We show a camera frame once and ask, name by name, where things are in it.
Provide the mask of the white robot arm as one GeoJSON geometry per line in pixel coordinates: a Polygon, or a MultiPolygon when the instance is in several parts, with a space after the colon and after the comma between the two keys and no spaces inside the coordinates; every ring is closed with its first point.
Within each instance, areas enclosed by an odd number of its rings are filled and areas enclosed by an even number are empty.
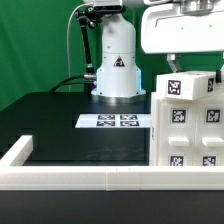
{"type": "Polygon", "coordinates": [[[83,0],[87,17],[102,20],[102,64],[92,96],[130,102],[145,95],[136,66],[136,31],[122,13],[145,7],[141,47],[147,54],[224,50],[224,0],[83,0]]]}

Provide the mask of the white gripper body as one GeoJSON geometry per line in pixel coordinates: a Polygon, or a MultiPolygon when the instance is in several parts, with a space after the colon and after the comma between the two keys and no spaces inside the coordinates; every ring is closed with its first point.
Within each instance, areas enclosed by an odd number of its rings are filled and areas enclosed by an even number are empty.
{"type": "Polygon", "coordinates": [[[148,7],[141,22],[146,54],[224,51],[224,0],[205,14],[183,14],[179,3],[148,7]]]}

